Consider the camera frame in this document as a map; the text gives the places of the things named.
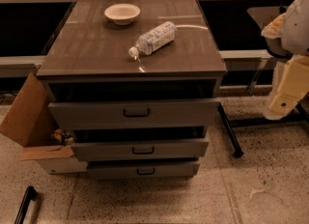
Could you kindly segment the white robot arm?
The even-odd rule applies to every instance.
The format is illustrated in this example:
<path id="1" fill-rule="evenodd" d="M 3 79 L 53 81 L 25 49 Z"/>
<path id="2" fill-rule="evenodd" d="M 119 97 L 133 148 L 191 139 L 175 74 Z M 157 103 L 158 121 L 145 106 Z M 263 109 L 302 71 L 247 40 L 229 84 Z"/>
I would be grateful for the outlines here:
<path id="1" fill-rule="evenodd" d="M 293 57 L 283 66 L 280 80 L 268 96 L 264 116 L 280 120 L 309 93 L 309 0 L 294 0 L 289 8 L 262 30 L 268 39 L 281 39 Z"/>

